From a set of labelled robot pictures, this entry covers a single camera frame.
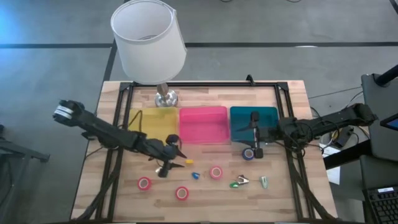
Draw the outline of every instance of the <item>pink tape roll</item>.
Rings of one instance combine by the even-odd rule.
[[[140,179],[138,179],[137,186],[140,190],[149,190],[151,185],[152,182],[148,177],[141,177]]]
[[[218,180],[218,179],[222,178],[223,170],[219,166],[213,166],[210,169],[210,176],[211,176],[211,178]]]
[[[189,191],[186,187],[179,187],[175,190],[175,196],[179,200],[186,200],[189,196]]]

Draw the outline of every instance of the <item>computer monitor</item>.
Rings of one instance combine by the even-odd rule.
[[[380,125],[398,131],[398,114],[380,121]]]

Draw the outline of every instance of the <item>wooden tabletop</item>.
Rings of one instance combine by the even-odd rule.
[[[304,82],[287,82],[294,115],[299,119],[311,119]],[[120,82],[104,82],[99,99],[98,117],[109,123],[113,121],[119,84]],[[272,87],[176,87],[173,90],[179,97],[178,107],[225,106],[228,112],[231,106],[277,107]],[[156,89],[152,87],[135,88],[132,108],[154,108],[155,93]],[[87,153],[99,147],[98,142],[90,142]],[[264,158],[245,161],[241,157],[241,151],[245,147],[235,142],[228,145],[206,146],[184,144],[182,151],[188,158],[194,160],[194,164],[171,170],[165,179],[157,177],[154,172],[158,168],[155,161],[148,161],[146,156],[124,151],[114,221],[296,221],[285,149],[276,144],[269,144],[264,147]],[[335,204],[319,148],[307,147],[305,150],[304,161],[310,189],[328,212],[336,217]],[[98,193],[105,158],[106,150],[103,149],[85,161],[72,218],[78,217]],[[175,162],[184,164],[185,161],[177,158]],[[213,165],[219,165],[223,169],[221,180],[213,180],[210,177],[209,170]],[[200,173],[199,180],[192,178],[192,172]],[[229,184],[241,174],[244,174],[250,183],[238,189],[231,189]],[[152,188],[149,191],[140,191],[137,188],[137,180],[142,176],[152,179]],[[260,176],[268,177],[268,189],[261,187]],[[175,198],[175,189],[179,186],[185,186],[189,190],[189,198],[184,202]],[[306,214],[303,193],[300,194],[300,198]],[[104,209],[105,211],[108,209],[107,202]]]

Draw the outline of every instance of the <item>black stand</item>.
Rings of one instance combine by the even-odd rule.
[[[398,77],[398,65],[386,71],[382,75],[373,74],[374,82],[376,82],[376,84],[378,84],[381,87],[387,87],[389,85],[389,82],[397,77]]]
[[[13,206],[16,199],[16,192],[21,186],[21,180],[26,170],[27,165],[31,158],[36,158],[41,162],[47,162],[49,160],[50,155],[42,154],[35,150],[31,150],[22,146],[18,146],[12,142],[5,140],[2,137],[2,133],[4,130],[4,126],[0,125],[0,158],[9,159],[10,157],[16,157],[20,159],[20,164],[18,169],[15,171],[16,177],[13,178],[14,181],[12,185],[10,185],[10,189],[5,195],[4,204],[0,207],[0,223],[6,221],[7,216],[10,214],[9,209]]]

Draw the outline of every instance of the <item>white lampshade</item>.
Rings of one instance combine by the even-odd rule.
[[[157,85],[181,71],[187,49],[177,12],[166,3],[129,1],[113,13],[111,26],[123,70],[133,81]]]

